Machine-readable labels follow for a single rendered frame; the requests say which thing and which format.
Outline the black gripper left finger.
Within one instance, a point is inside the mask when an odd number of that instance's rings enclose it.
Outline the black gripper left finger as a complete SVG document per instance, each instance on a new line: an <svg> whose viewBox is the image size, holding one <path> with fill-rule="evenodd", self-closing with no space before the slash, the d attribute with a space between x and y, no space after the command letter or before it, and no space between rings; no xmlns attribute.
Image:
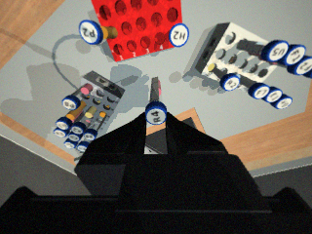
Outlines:
<svg viewBox="0 0 312 234"><path fill-rule="evenodd" d="M83 154L88 152L144 154L146 122L145 112L142 112L133 121L91 141Z"/></svg>

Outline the white test tube rack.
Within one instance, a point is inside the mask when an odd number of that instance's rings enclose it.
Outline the white test tube rack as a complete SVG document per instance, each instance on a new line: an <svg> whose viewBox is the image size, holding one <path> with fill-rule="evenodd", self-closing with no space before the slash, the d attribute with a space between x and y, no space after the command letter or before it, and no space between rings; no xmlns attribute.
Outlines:
<svg viewBox="0 0 312 234"><path fill-rule="evenodd" d="M277 66L236 49L241 39L267 42L232 22L218 23L195 68L202 75L218 81L208 71L209 65L214 63L227 73L236 72L256 82L263 82Z"/></svg>

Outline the grey bench mat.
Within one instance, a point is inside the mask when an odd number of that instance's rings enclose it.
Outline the grey bench mat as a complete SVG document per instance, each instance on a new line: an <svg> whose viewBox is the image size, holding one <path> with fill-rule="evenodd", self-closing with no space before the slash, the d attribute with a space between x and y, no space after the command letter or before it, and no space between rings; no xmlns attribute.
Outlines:
<svg viewBox="0 0 312 234"><path fill-rule="evenodd" d="M180 0L189 30L182 47L114 60L107 40L90 45L80 35L82 20L99 23L91 0L65 0L0 69L0 112L77 158L66 137L54 134L56 121L70 110L61 101L78 90L92 70L126 90L102 137L133 121L150 101L151 80L161 81L167 112L176 116L195 108L206 135L217 140L305 112L311 79L277 66L262 82L283 91L292 103L277 109L195 68L218 23L232 22L264 39L306 47L312 56L312 0Z"/></svg>

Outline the grey test tube rack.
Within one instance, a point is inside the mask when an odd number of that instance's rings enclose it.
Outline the grey test tube rack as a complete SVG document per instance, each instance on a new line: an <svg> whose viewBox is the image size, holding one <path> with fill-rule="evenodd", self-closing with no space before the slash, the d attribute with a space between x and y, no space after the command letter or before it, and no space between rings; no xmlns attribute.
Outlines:
<svg viewBox="0 0 312 234"><path fill-rule="evenodd" d="M83 109L83 112L85 113L90 106L94 106L97 109L97 112L94 114L94 118L91 121L90 127L93 125L101 111L106 112L106 118L99 129L99 132L102 132L126 90L94 72L93 70L81 78L79 88L86 83L91 84L93 89L88 94L90 97L85 97L82 99L87 104ZM100 103L97 102L98 100L100 100ZM106 105L109 105L110 108L107 108Z"/></svg>

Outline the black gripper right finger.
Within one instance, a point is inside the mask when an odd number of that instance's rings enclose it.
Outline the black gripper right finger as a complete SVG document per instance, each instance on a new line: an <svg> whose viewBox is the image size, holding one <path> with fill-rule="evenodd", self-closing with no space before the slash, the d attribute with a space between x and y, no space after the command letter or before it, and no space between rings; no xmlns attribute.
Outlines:
<svg viewBox="0 0 312 234"><path fill-rule="evenodd" d="M221 141L179 121L170 112L165 123L168 154L229 154Z"/></svg>

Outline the red test tube rack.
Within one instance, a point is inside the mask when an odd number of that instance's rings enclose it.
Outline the red test tube rack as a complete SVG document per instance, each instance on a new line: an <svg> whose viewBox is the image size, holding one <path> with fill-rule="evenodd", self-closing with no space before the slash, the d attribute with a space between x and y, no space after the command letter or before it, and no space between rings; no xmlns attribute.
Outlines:
<svg viewBox="0 0 312 234"><path fill-rule="evenodd" d="M106 39L115 61L174 47L169 32L182 23L180 0L91 1L100 25L117 29L116 38Z"/></svg>

